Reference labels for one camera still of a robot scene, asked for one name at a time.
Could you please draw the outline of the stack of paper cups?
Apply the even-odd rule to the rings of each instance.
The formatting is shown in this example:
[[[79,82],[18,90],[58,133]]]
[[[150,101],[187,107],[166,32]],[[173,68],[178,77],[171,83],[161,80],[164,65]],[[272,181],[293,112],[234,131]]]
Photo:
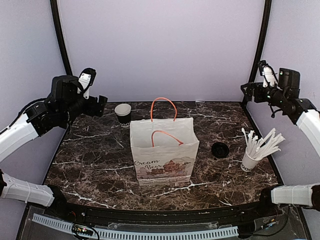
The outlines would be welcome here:
[[[114,112],[122,128],[130,127],[131,110],[132,110],[132,107],[127,103],[119,104],[114,108]]]

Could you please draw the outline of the stack of black lids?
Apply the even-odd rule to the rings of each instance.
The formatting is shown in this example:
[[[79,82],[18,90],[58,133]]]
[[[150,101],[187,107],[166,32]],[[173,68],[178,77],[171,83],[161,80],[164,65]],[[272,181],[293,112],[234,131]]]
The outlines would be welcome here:
[[[215,142],[211,146],[211,152],[216,158],[226,158],[229,155],[229,147],[223,142]]]

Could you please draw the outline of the kraft paper bag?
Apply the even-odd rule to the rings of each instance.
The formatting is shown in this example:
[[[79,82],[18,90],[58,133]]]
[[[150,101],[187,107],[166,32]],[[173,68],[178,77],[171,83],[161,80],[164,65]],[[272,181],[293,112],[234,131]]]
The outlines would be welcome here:
[[[200,141],[194,119],[133,120],[130,147],[140,186],[186,183],[190,180]]]

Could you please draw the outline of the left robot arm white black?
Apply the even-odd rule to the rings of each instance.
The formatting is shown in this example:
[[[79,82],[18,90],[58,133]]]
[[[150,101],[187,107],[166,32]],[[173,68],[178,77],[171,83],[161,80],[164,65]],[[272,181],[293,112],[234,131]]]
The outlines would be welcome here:
[[[93,75],[88,73],[82,73],[80,77],[54,77],[48,97],[28,103],[16,119],[0,132],[0,159],[5,160],[23,145],[55,127],[71,127],[82,114],[101,117],[108,99],[89,94],[93,81]],[[58,188],[17,179],[3,171],[0,173],[0,197],[50,207],[60,218],[67,218],[71,213]]]

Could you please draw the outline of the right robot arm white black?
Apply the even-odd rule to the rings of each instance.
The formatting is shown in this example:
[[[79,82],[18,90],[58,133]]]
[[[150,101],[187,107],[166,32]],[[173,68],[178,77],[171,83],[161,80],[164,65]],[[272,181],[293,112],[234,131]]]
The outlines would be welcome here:
[[[263,82],[243,84],[240,89],[246,101],[268,103],[284,116],[288,116],[307,137],[315,151],[320,151],[320,112],[307,98],[300,98],[300,73],[280,68],[275,73],[264,60],[259,62],[259,72]],[[320,209],[320,185],[293,185],[269,187],[261,191],[260,202],[255,205],[255,213],[266,217],[275,205],[300,205],[311,209]]]

